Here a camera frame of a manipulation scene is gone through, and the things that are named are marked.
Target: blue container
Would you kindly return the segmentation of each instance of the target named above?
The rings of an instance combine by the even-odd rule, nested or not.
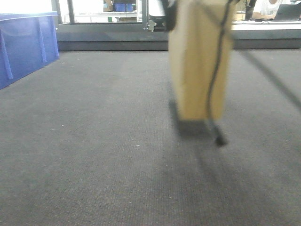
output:
[[[115,12],[132,12],[133,5],[132,4],[124,4],[124,3],[114,3],[113,10]]]
[[[59,58],[54,16],[0,14],[0,89]]]

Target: black cable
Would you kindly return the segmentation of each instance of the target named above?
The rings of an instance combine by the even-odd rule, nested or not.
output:
[[[225,25],[226,25],[228,17],[229,17],[230,4],[233,1],[234,0],[229,0],[227,2],[226,6],[225,6],[225,12],[224,12],[224,15],[223,15],[223,19],[222,19],[221,23],[219,24],[221,29],[220,29],[220,34],[219,34],[219,38],[218,38],[217,55],[216,55],[216,60],[215,60],[215,65],[214,65],[214,71],[213,71],[211,81],[210,81],[210,84],[209,84],[209,89],[208,89],[208,93],[207,93],[207,100],[206,100],[206,109],[207,109],[208,122],[209,122],[214,134],[216,135],[215,142],[218,146],[226,145],[227,140],[224,137],[221,130],[219,129],[219,127],[215,124],[215,122],[213,120],[212,106],[211,106],[211,104],[212,104],[212,92],[213,92],[214,84],[216,82],[217,73],[218,73],[218,70],[219,70],[219,67],[220,67],[220,64],[221,64],[222,44],[223,44],[222,41],[223,41],[224,35],[226,33]]]
[[[221,26],[222,25],[222,23],[220,24],[218,22],[219,20],[218,20],[218,17],[215,15],[215,13],[213,13],[209,8],[204,8],[203,11],[204,11],[204,13],[207,14],[208,17],[212,18],[212,21],[215,23],[216,26]],[[228,38],[231,38],[233,40],[233,37],[232,37],[232,34],[231,34],[230,31],[225,30],[225,29],[221,29],[221,34],[223,36],[226,35]],[[294,104],[299,109],[299,111],[301,112],[301,101],[288,87],[286,87],[286,85],[275,75],[275,73],[273,73],[267,66],[265,66],[259,60],[257,60],[249,52],[243,51],[242,53],[244,54],[244,57],[247,60],[249,60],[254,66],[259,68],[262,71],[263,75],[265,75],[268,78],[268,80],[270,82],[272,82],[288,98],[288,100],[292,104]],[[212,87],[214,86],[215,77],[216,77],[216,75],[214,75],[212,77],[212,81],[211,81],[211,84],[210,84],[210,86],[212,86]],[[210,93],[208,94],[207,103],[208,103],[207,109],[211,110],[211,105],[210,105],[211,104],[211,94]],[[227,141],[223,137],[223,134],[220,131],[220,129],[218,128],[218,126],[213,121],[211,114],[209,114],[209,123],[211,124],[211,127],[213,128],[214,133],[217,136],[216,143],[218,145],[226,144]]]

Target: cardboard box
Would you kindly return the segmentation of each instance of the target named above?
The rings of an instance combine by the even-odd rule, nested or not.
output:
[[[176,27],[169,34],[169,57],[180,120],[208,118],[206,100],[217,59],[219,24],[227,1],[178,2]],[[235,3],[232,3],[226,23],[229,31],[234,10]],[[222,116],[229,53],[232,49],[231,38],[225,36],[222,43],[220,66],[211,99],[213,119]]]
[[[107,7],[103,8],[104,12],[111,12],[113,11],[113,4],[111,0],[104,0],[104,3]]]

